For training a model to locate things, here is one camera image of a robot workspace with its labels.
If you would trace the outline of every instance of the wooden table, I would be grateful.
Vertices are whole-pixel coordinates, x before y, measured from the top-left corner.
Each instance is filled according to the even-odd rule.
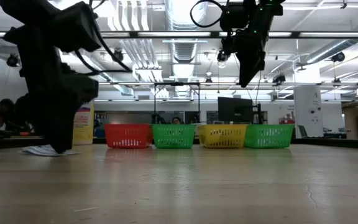
[[[358,150],[0,150],[0,223],[358,223]]]

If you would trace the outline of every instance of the yellow basket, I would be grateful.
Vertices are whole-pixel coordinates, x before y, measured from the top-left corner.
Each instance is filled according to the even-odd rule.
[[[246,124],[207,124],[198,126],[198,136],[204,147],[243,147],[246,129]]]

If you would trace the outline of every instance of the green basket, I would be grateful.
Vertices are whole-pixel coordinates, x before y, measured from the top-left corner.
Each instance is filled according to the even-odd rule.
[[[161,149],[190,149],[193,146],[194,124],[153,124],[155,147]]]
[[[291,144],[293,125],[255,124],[248,125],[245,147],[285,148]]]

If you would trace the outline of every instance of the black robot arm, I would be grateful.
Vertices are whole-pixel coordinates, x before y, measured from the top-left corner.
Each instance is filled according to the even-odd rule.
[[[12,28],[4,40],[16,44],[28,94],[16,110],[44,135],[58,152],[71,149],[73,120],[79,107],[98,95],[99,83],[64,69],[58,49],[92,52],[101,47],[95,14],[79,2],[59,10],[46,0],[0,0],[2,9],[23,26]]]
[[[246,87],[257,72],[265,69],[265,46],[269,39],[269,30],[275,16],[283,15],[281,3],[285,0],[243,0],[243,2],[229,2],[225,6],[215,0],[199,0],[211,2],[222,10],[221,17],[210,25],[196,23],[199,27],[210,27],[220,21],[221,29],[227,32],[227,37],[222,39],[222,50],[219,52],[218,61],[229,58],[235,53],[240,61],[241,87]]]

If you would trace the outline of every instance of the plastic basket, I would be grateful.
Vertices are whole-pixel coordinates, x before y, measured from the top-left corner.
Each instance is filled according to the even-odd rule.
[[[246,124],[207,124],[198,126],[200,144],[211,148],[243,147]]]
[[[105,124],[107,145],[111,148],[145,148],[153,141],[149,124]]]
[[[255,124],[247,127],[246,147],[285,148],[291,144],[293,125]]]
[[[157,148],[189,149],[193,146],[193,124],[153,124],[152,127]]]

